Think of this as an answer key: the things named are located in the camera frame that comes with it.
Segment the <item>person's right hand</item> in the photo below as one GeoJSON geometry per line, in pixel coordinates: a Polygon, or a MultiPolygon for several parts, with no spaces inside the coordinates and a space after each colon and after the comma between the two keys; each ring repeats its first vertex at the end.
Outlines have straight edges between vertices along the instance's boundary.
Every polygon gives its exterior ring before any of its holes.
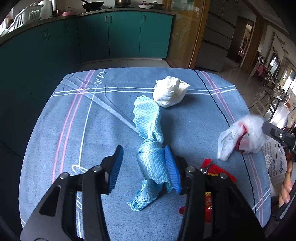
{"type": "Polygon", "coordinates": [[[293,161],[289,161],[287,164],[287,171],[285,173],[285,179],[281,185],[278,195],[279,206],[284,205],[290,201],[290,192],[292,190],[291,173],[293,169],[293,161]]]}

